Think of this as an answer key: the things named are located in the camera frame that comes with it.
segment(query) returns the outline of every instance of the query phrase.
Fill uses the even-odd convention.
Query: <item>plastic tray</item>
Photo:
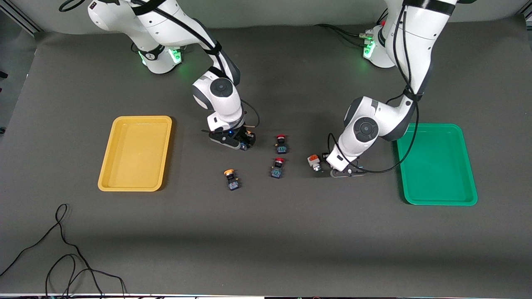
[[[163,181],[172,119],[167,116],[114,120],[102,170],[101,191],[157,191]]]
[[[414,124],[397,141],[399,157],[408,150]],[[401,164],[405,199],[419,205],[477,203],[477,190],[466,143],[460,127],[446,123],[420,123],[409,156]]]

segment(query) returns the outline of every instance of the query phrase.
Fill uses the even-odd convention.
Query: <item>black cable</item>
[[[403,158],[401,160],[399,160],[399,162],[397,162],[394,166],[388,168],[388,169],[385,169],[385,170],[369,170],[369,169],[366,169],[366,168],[362,168],[362,167],[359,167],[358,165],[355,165],[353,164],[352,162],[349,162],[349,165],[351,165],[352,167],[355,167],[356,169],[358,170],[361,170],[363,172],[368,172],[368,173],[385,173],[385,172],[389,172],[389,171],[392,171],[394,170],[395,168],[397,168],[397,166],[401,165],[401,163],[403,163],[404,160],[406,160],[406,157],[408,157],[408,154],[410,154],[410,150],[412,149],[412,146],[414,145],[414,140],[415,140],[415,136],[418,132],[418,124],[419,124],[419,107],[418,107],[418,102],[417,101],[413,101],[414,102],[414,105],[415,105],[415,127],[414,127],[414,134],[412,135],[412,141],[410,141],[410,146],[408,146],[408,149],[406,150],[406,153],[404,154]],[[344,153],[342,152],[342,149],[340,148],[340,146],[338,145],[338,141],[336,141],[336,138],[334,137],[334,135],[332,133],[329,133],[329,136],[327,136],[327,149],[329,150],[329,153],[331,152],[330,150],[330,146],[329,146],[329,143],[330,143],[330,139],[332,138],[332,140],[334,141],[334,144],[336,146],[336,148],[338,149],[338,151],[340,152],[340,155],[342,155],[342,157],[346,160],[346,161],[349,161],[347,159],[347,157],[344,155]]]
[[[254,125],[254,126],[244,126],[246,128],[256,128],[258,127],[260,124],[261,124],[261,116],[259,115],[259,113],[257,112],[257,110],[255,109],[255,107],[253,107],[250,103],[246,102],[245,100],[243,99],[240,99],[244,104],[248,105],[252,110],[253,112],[255,112],[255,115],[257,115],[257,124]]]
[[[59,211],[59,209],[60,209],[62,206],[63,206],[63,205],[60,205],[60,206],[57,208],[57,211],[55,211],[55,214],[56,214],[56,215],[57,215],[57,212]],[[41,242],[42,242],[42,241],[48,236],[48,234],[50,234],[50,232],[51,232],[54,228],[56,228],[56,227],[59,225],[59,222],[60,222],[61,220],[63,220],[63,217],[64,217],[64,214],[61,216],[61,218],[59,219],[59,221],[57,221],[56,224],[54,224],[52,227],[50,227],[50,229],[44,234],[44,236],[43,236],[39,241],[37,241],[35,244],[33,244],[33,245],[29,246],[29,247],[24,248],[24,249],[19,253],[19,255],[16,256],[16,258],[13,260],[13,262],[11,262],[11,264],[10,264],[9,266],[7,266],[7,268],[5,268],[5,270],[4,270],[2,273],[0,273],[0,277],[2,277],[2,276],[3,276],[3,275],[4,275],[4,274],[5,274],[5,273],[6,273],[6,272],[7,272],[7,271],[8,271],[8,270],[9,270],[9,269],[10,269],[10,268],[16,263],[16,262],[17,262],[17,260],[19,260],[20,256],[21,256],[26,250],[28,250],[28,249],[32,249],[33,247],[39,245],[39,243],[41,243]]]
[[[332,29],[336,34],[338,34],[341,38],[343,38],[346,42],[350,43],[351,45],[353,45],[353,46],[357,46],[357,47],[362,47],[362,48],[365,47],[365,46],[362,45],[362,44],[355,43],[354,41],[348,39],[346,36],[344,36],[344,35],[342,34],[341,31],[338,31],[338,30],[336,30],[336,29],[334,29],[334,28],[331,28],[331,27],[327,27],[327,28]]]
[[[412,89],[412,72],[410,70],[410,59],[408,58],[408,50],[406,49],[406,11],[403,11],[403,49],[404,49],[404,56],[406,58],[406,65],[408,66],[408,86],[410,87],[410,91],[414,93],[414,90]]]
[[[48,271],[48,274],[46,275],[46,281],[45,281],[45,292],[46,292],[46,298],[48,298],[48,283],[49,283],[49,279],[50,279],[50,275],[52,273],[52,271],[54,270],[55,266],[57,266],[57,264],[59,262],[61,262],[63,259],[65,258],[70,258],[72,260],[72,263],[73,263],[73,269],[72,269],[72,273],[70,275],[70,279],[69,279],[69,283],[64,291],[63,294],[66,294],[66,297],[69,297],[69,292],[70,292],[70,286],[73,284],[73,282],[79,277],[79,275],[85,271],[89,271],[93,277],[93,281],[94,281],[94,285],[96,286],[96,288],[98,289],[99,293],[101,296],[104,296],[104,293],[102,292],[102,289],[100,288],[99,284],[98,284],[98,281],[96,280],[96,276],[94,275],[94,273],[100,273],[100,274],[103,274],[103,275],[106,275],[108,277],[113,277],[113,278],[117,278],[120,280],[120,283],[121,283],[121,287],[122,287],[122,294],[124,295],[125,297],[125,294],[127,292],[127,289],[126,289],[126,285],[123,281],[122,278],[120,278],[119,276],[115,276],[115,275],[112,275],[112,274],[109,274],[109,273],[105,273],[103,271],[100,271],[100,270],[96,270],[96,269],[93,269],[90,267],[89,263],[87,262],[86,258],[82,255],[79,247],[75,244],[72,244],[72,243],[69,243],[67,241],[67,239],[65,238],[65,235],[64,235],[64,230],[63,230],[63,224],[62,224],[62,221],[65,217],[65,215],[67,214],[67,211],[68,211],[68,205],[67,204],[61,204],[57,210],[55,211],[55,221],[56,223],[50,227],[50,229],[44,234],[44,236],[39,240],[37,241],[37,243],[27,247],[27,248],[24,248],[20,253],[19,255],[17,255],[17,257],[13,260],[13,262],[11,262],[11,264],[9,266],[7,266],[7,268],[0,274],[0,277],[2,275],[4,275],[16,262],[17,260],[19,259],[19,257],[28,249],[31,249],[35,246],[37,246],[39,243],[41,243],[48,235],[49,233],[54,229],[56,228],[57,226],[59,226],[60,228],[60,232],[61,232],[61,239],[63,240],[63,243],[69,245],[69,246],[72,246],[76,249],[77,251],[77,254],[74,254],[74,253],[69,253],[69,254],[65,254],[63,255],[62,257],[60,257],[54,264],[53,266],[50,268],[50,270]],[[79,258],[81,260],[83,260],[86,268],[79,271],[77,275],[74,276],[74,273],[76,271],[76,259],[75,258]]]
[[[83,256],[83,254],[81,253],[79,247],[75,244],[72,244],[72,243],[69,243],[67,241],[67,239],[65,238],[65,234],[64,234],[64,231],[63,231],[63,224],[61,224],[61,220],[57,218],[57,213],[59,212],[59,209],[64,206],[65,208],[65,211],[63,212],[63,215],[61,216],[61,219],[63,219],[63,217],[66,215],[67,213],[67,210],[68,210],[68,206],[67,204],[62,204],[60,205],[58,208],[57,208],[57,211],[55,212],[55,221],[59,224],[59,230],[61,232],[61,239],[63,240],[63,243],[67,244],[67,245],[70,245],[72,247],[74,247],[76,249],[76,252],[78,252],[78,255],[79,257],[83,260],[83,262],[85,263],[85,266],[89,269],[92,269],[90,266],[89,266],[89,262],[87,261],[87,259]],[[94,280],[94,285],[96,286],[96,288],[98,289],[98,291],[103,294],[102,292],[102,289],[100,289],[99,285],[98,285],[98,282],[96,281],[96,276],[94,276],[94,273],[91,271],[90,274],[93,276],[93,280]]]
[[[380,17],[379,17],[379,19],[378,19],[377,22],[376,22],[377,25],[379,25],[380,22],[381,22],[386,16],[388,16],[388,14],[386,13],[387,11],[388,11],[388,8],[385,9],[385,10],[383,11],[382,14],[380,14]]]
[[[399,18],[397,19],[397,25],[395,27],[395,32],[394,32],[394,40],[393,40],[393,49],[394,49],[394,58],[395,58],[395,61],[397,62],[397,67],[399,68],[399,71],[401,73],[401,76],[403,77],[403,79],[405,80],[406,82],[406,87],[410,90],[410,92],[413,93],[413,89],[411,87],[411,80],[412,80],[412,76],[411,76],[411,68],[410,68],[410,59],[408,57],[408,50],[406,48],[406,28],[405,28],[405,23],[406,23],[406,11],[404,10],[405,9],[405,6],[403,5],[403,7],[401,8],[401,12],[399,14]],[[408,78],[406,78],[406,75],[404,74],[402,68],[401,68],[401,65],[399,64],[399,60],[397,58],[397,50],[396,50],[396,40],[397,40],[397,33],[398,33],[398,30],[399,30],[399,24],[400,24],[400,19],[401,17],[403,18],[403,49],[405,51],[405,57],[406,57],[406,65],[408,67],[408,71],[409,71],[409,76]],[[397,99],[399,97],[401,97],[403,94],[399,95],[399,96],[396,96],[394,98],[391,98],[389,99],[386,104],[388,104],[390,101],[393,101],[394,99]],[[349,162],[349,165],[351,165],[352,167],[355,167],[356,169],[358,170],[361,170],[363,172],[368,172],[368,173],[385,173],[385,172],[389,172],[389,171],[392,171],[394,170],[395,168],[397,168],[397,166],[399,166],[401,163],[403,163],[403,161],[408,157],[408,155],[410,154],[410,150],[412,149],[412,146],[414,145],[414,141],[415,141],[415,136],[418,132],[418,125],[419,125],[419,105],[418,105],[418,100],[417,99],[413,99],[412,100],[413,103],[414,103],[414,108],[415,108],[415,126],[414,126],[414,133],[412,135],[412,140],[410,141],[410,145],[408,146],[408,149],[406,150],[406,153],[404,154],[403,158],[401,160],[399,160],[399,162],[397,162],[394,166],[388,168],[388,169],[385,169],[385,170],[368,170],[368,169],[365,169],[365,168],[360,168],[358,167],[358,165],[355,165],[353,164],[352,162]],[[329,133],[329,135],[327,136],[327,149],[329,151],[329,153],[331,152],[330,150],[330,139],[332,138],[332,140],[334,141],[335,143],[335,146],[336,148],[338,149],[338,151],[340,152],[340,154],[342,155],[342,157],[346,160],[346,161],[349,161],[347,159],[347,157],[344,155],[344,153],[342,152],[342,149],[340,148],[336,138],[334,137],[334,135],[332,133]]]
[[[402,97],[402,96],[403,96],[403,94],[400,94],[400,95],[398,95],[398,96],[396,96],[396,97],[393,97],[393,98],[387,100],[387,101],[386,101],[386,104],[388,104],[389,102],[391,102],[391,101],[393,101],[393,100],[395,100],[395,99],[398,99],[398,98],[400,98],[400,97]]]
[[[72,267],[72,274],[70,274],[69,282],[72,281],[72,277],[74,276],[74,273],[76,273],[76,260],[74,259],[74,257],[78,257],[78,256],[73,254],[73,253],[65,254],[64,256],[60,257],[53,264],[53,266],[50,268],[50,270],[48,270],[48,274],[46,274],[46,279],[44,281],[44,292],[45,292],[45,295],[46,295],[45,298],[48,298],[48,282],[50,280],[50,275],[52,274],[52,271],[54,270],[55,266],[57,264],[59,264],[59,262],[61,262],[64,258],[70,258],[72,260],[73,267]],[[69,290],[70,290],[70,284],[66,287],[66,290],[64,292],[64,293],[66,293],[67,297],[68,297]]]
[[[66,0],[65,2],[63,2],[63,4],[59,5],[59,11],[60,12],[67,12],[67,11],[71,11],[73,9],[75,9],[76,7],[80,6],[81,4],[83,4],[83,2],[85,2],[85,0],[79,0],[78,3],[74,4],[73,6],[69,7],[69,8],[65,8],[65,6],[69,5],[70,3],[74,2],[76,0]]]
[[[317,25],[314,25],[314,26],[332,29],[336,34],[338,34],[341,38],[343,38],[346,42],[350,43],[351,45],[357,46],[357,47],[361,47],[361,48],[365,47],[365,45],[359,44],[359,43],[355,43],[354,41],[348,39],[348,37],[347,37],[347,36],[358,37],[359,36],[358,34],[353,34],[351,32],[343,30],[342,28],[339,28],[339,27],[336,27],[336,26],[333,26],[333,25],[329,25],[329,24],[317,24]]]
[[[109,273],[106,273],[106,272],[103,272],[103,271],[100,271],[100,270],[95,270],[95,269],[85,268],[85,269],[79,271],[78,274],[76,274],[76,276],[74,276],[73,279],[69,280],[69,284],[67,286],[67,289],[70,288],[70,286],[72,286],[72,284],[75,282],[75,280],[78,279],[80,274],[82,274],[85,271],[96,272],[96,273],[99,273],[99,274],[102,274],[102,275],[105,275],[105,276],[108,276],[108,277],[112,277],[112,278],[118,279],[120,281],[120,287],[122,288],[122,296],[125,299],[126,293],[128,292],[128,290],[126,288],[126,283],[124,283],[124,280],[121,277],[119,277],[119,276],[116,276],[116,275],[113,275],[113,274],[109,274]]]
[[[358,34],[355,34],[355,33],[351,33],[349,31],[345,31],[344,29],[338,27],[338,26],[334,26],[334,25],[331,25],[331,24],[316,24],[314,26],[318,26],[318,27],[325,27],[325,28],[330,28],[334,31],[340,31],[341,33],[345,34],[345,35],[349,35],[349,36],[352,36],[352,37],[358,37],[359,35]]]

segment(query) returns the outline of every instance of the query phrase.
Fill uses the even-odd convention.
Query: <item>gray table surface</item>
[[[199,47],[156,76],[123,35],[39,38],[0,145],[0,268],[69,203],[67,238],[130,293],[532,296],[532,53],[521,16],[448,24],[434,49],[421,122],[463,129],[479,197],[472,207],[405,204],[397,172],[313,178],[305,158],[326,149],[327,133],[342,132],[354,98],[400,93],[397,69],[371,66],[324,28],[213,34],[242,70],[242,98],[261,113],[248,152],[200,132],[208,111],[190,86],[210,61]],[[112,121],[160,114],[177,121],[164,188],[98,190]],[[268,171],[280,133],[291,152],[275,180]],[[394,155],[379,140],[362,161],[380,169]],[[227,168],[238,170],[242,189],[227,190]],[[0,278],[0,292],[43,292],[46,272],[67,252],[53,232]],[[69,271],[60,264],[52,290],[64,288]],[[100,285],[120,290],[113,279]],[[95,288],[86,277],[77,291]]]

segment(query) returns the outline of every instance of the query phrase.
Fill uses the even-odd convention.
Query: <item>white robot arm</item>
[[[401,103],[392,107],[369,97],[353,101],[344,118],[345,130],[338,139],[327,162],[343,171],[364,153],[377,139],[401,138],[422,97],[430,69],[434,42],[451,16],[457,0],[386,0],[390,15],[400,8],[396,18],[390,18],[386,38],[386,53],[399,67],[407,82]]]
[[[100,28],[127,34],[154,73],[175,67],[178,62],[172,50],[199,44],[213,61],[193,84],[196,102],[213,111],[207,118],[210,139],[241,150],[255,143],[255,135],[246,129],[236,90],[240,70],[203,24],[187,16],[176,0],[93,0],[88,11]]]

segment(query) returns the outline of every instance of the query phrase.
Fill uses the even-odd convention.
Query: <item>green tray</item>
[[[399,158],[408,150],[414,124],[397,141]],[[401,164],[405,199],[420,205],[477,203],[477,190],[460,127],[448,123],[420,123],[409,156]]]

